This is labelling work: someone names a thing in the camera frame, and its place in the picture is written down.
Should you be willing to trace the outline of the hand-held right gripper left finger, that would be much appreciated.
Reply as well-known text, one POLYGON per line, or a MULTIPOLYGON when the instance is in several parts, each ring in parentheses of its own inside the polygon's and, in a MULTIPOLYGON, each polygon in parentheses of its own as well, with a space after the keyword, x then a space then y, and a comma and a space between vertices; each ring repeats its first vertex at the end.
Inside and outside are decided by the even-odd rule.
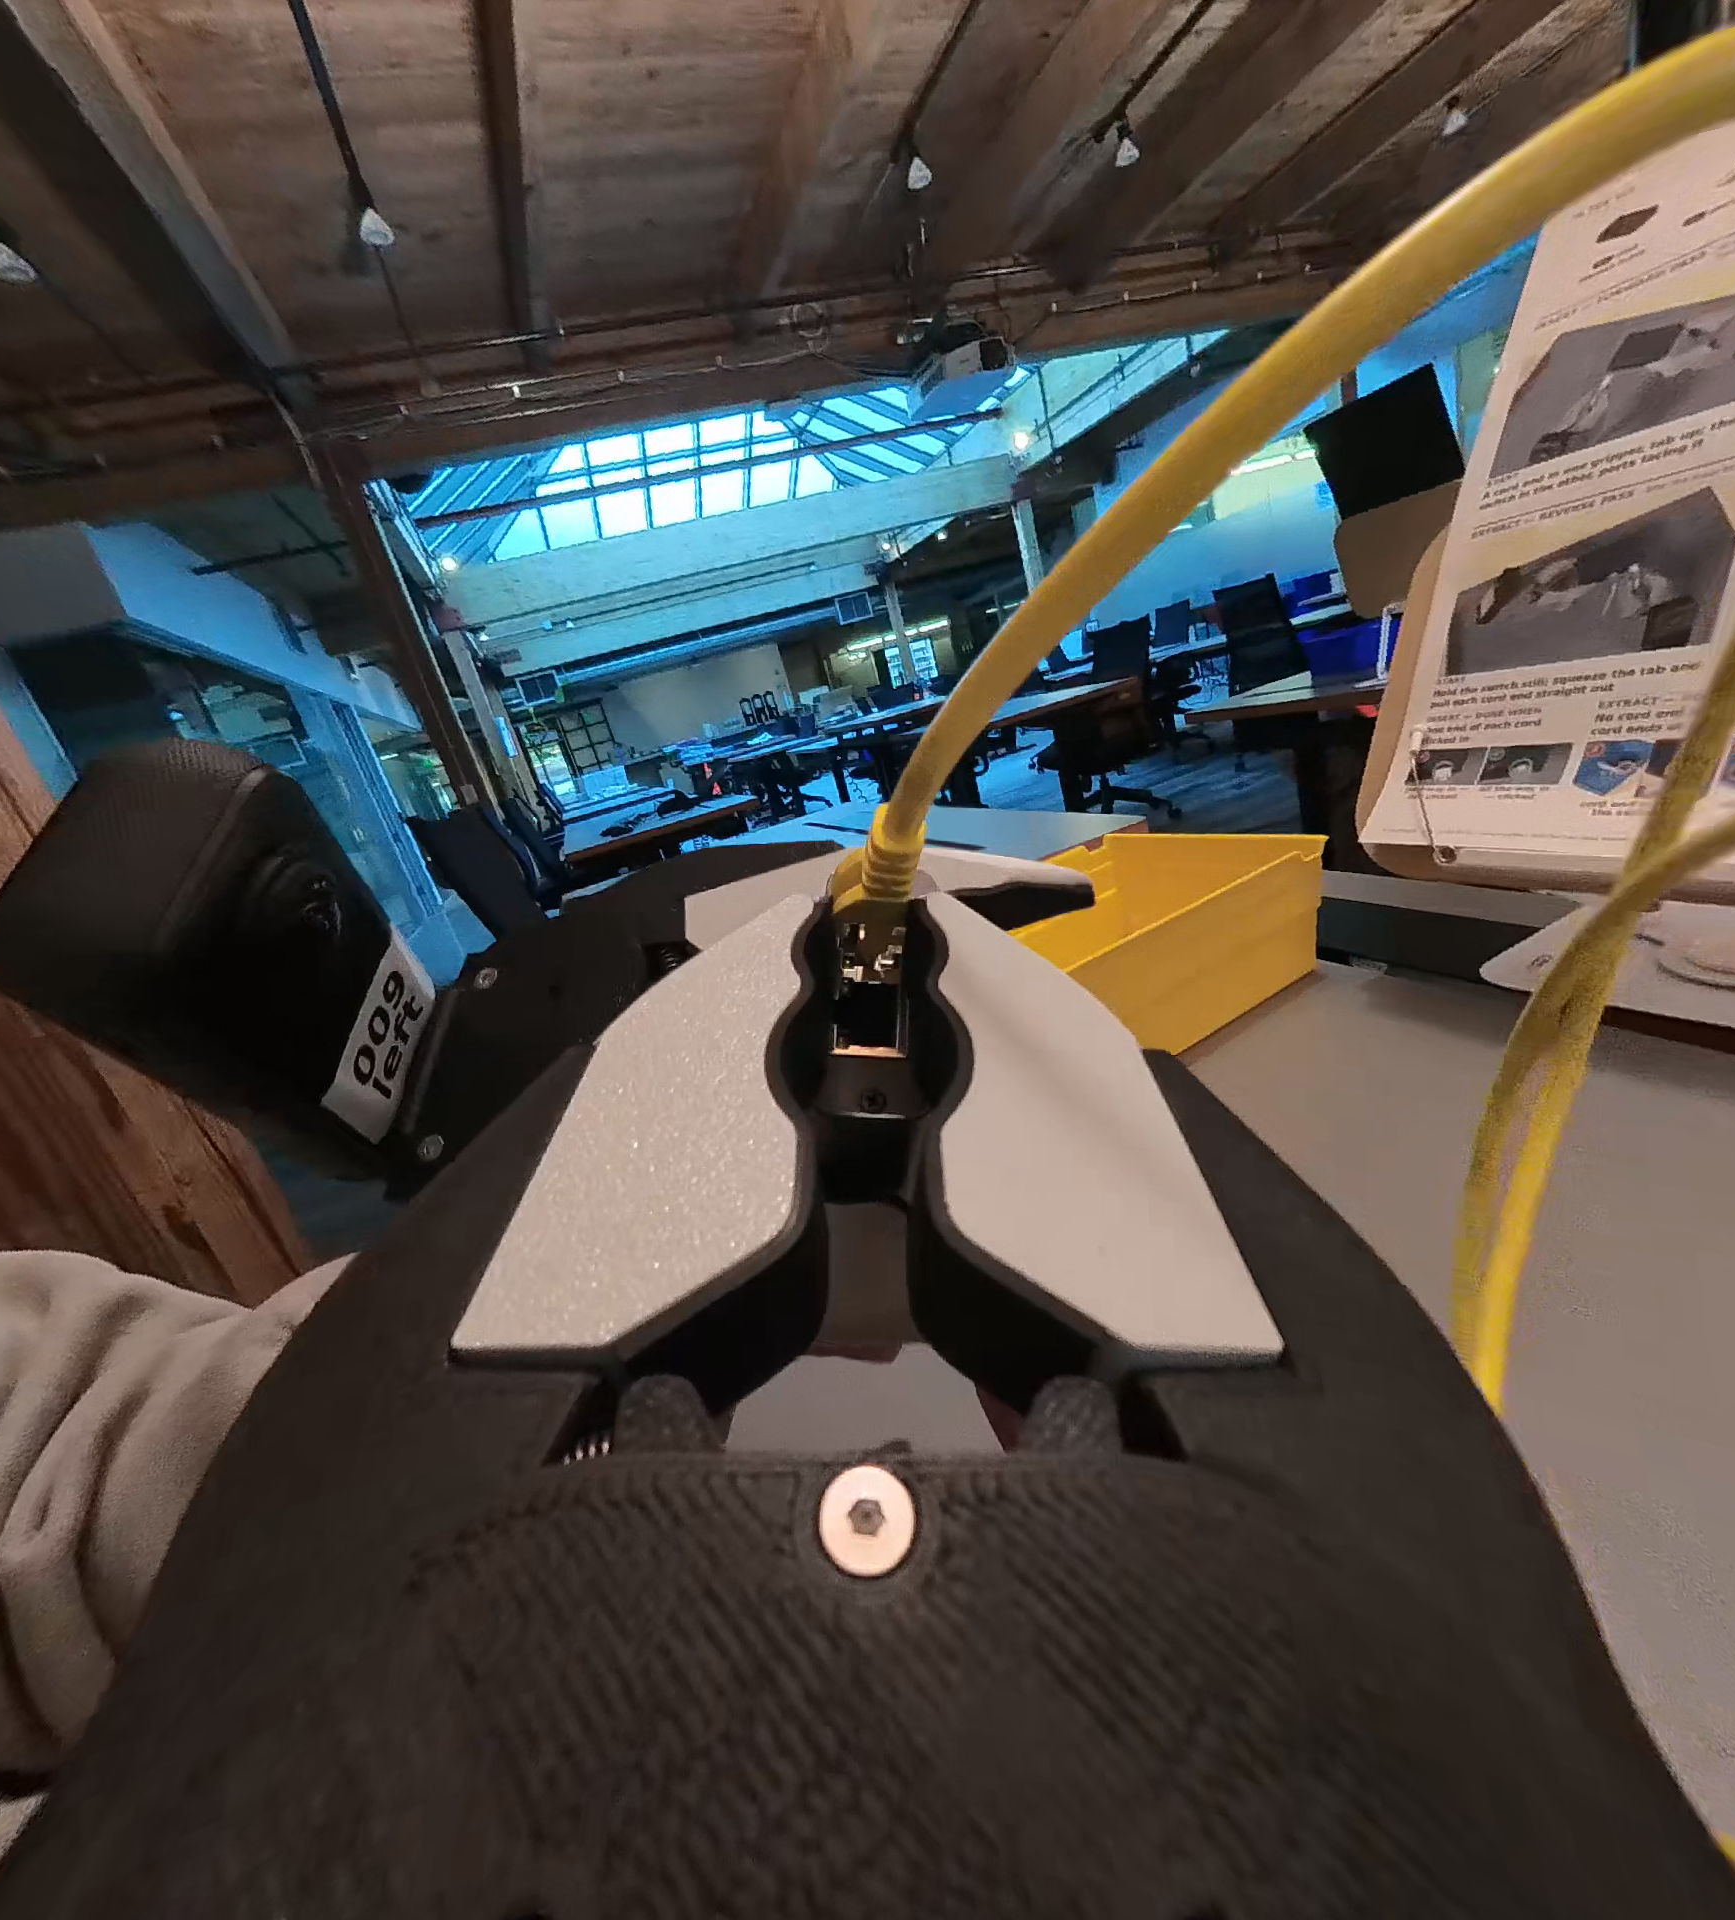
POLYGON ((593 1043, 448 1356, 767 1376, 824 1314, 824 1207, 787 1042, 820 906, 787 895, 593 1043))

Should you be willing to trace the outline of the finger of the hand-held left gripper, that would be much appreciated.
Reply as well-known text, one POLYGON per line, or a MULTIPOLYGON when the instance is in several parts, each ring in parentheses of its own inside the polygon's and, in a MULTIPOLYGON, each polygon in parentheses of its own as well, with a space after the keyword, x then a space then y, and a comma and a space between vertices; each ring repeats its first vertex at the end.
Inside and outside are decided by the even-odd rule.
POLYGON ((683 909, 685 939, 725 939, 783 901, 820 901, 830 893, 837 852, 767 852, 754 873, 690 893, 683 909))
POLYGON ((917 899, 955 899, 987 923, 1045 923, 1092 912, 1094 883, 1050 861, 930 847, 917 865, 917 899))

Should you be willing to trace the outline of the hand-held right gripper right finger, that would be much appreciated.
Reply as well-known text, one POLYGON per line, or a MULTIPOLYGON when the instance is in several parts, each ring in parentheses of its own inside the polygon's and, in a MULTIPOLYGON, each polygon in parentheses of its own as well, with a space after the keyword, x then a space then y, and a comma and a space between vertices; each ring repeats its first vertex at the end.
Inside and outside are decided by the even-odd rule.
POLYGON ((963 901, 921 901, 913 1328, 969 1382, 1274 1369, 1264 1309, 1135 1035, 963 901))

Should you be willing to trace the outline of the black ethernet splitter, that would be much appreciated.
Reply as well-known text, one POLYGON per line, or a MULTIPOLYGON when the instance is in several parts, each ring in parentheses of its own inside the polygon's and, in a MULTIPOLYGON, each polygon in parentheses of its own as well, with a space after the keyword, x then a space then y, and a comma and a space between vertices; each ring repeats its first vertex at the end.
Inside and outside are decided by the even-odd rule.
POLYGON ((941 1029, 919 989, 846 981, 830 1002, 813 1111, 824 1119, 919 1119, 941 1091, 941 1059, 941 1029))

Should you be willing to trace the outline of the person's left forearm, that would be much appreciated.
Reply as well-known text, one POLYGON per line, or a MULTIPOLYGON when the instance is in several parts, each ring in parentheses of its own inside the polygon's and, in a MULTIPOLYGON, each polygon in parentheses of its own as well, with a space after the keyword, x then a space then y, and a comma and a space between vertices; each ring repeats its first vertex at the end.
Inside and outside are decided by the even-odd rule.
POLYGON ((111 1687, 214 1450, 342 1268, 240 1309, 0 1254, 0 1859, 111 1687))

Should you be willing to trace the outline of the yellow plastic bin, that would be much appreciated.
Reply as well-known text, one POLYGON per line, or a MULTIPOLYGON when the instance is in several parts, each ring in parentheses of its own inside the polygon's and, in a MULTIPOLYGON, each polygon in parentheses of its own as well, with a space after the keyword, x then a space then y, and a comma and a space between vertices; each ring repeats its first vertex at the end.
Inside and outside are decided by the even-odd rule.
POLYGON ((1302 832, 1112 832, 1054 856, 1094 906, 1015 939, 1184 1055, 1316 968, 1322 854, 1302 832))

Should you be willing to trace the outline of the black monitor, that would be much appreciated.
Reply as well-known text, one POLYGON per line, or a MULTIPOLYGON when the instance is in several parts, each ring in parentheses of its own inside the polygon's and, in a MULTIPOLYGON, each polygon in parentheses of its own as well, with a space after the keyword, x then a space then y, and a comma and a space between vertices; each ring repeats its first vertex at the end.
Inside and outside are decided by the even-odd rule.
POLYGON ((1455 423, 1431 366, 1308 420, 1302 438, 1338 521, 1460 485, 1466 476, 1455 423))

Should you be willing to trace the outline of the printed instruction sheet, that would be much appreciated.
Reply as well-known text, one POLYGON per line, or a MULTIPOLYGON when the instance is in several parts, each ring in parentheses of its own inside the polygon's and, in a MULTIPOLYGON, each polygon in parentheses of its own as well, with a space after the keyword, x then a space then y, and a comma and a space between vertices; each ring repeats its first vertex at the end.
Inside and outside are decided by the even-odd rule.
POLYGON ((1735 636, 1735 124, 1554 217, 1361 782, 1392 875, 1595 885, 1735 636))

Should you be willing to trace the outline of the wooden post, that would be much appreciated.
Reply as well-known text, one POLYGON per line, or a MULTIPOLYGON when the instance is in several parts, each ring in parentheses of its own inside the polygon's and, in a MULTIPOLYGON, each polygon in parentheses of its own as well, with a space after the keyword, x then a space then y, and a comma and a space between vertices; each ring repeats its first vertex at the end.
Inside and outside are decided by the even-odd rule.
MULTIPOLYGON (((49 810, 0 709, 0 883, 49 810)), ((311 1266, 284 1198, 234 1127, 2 994, 0 1252, 89 1254, 240 1303, 311 1266)))

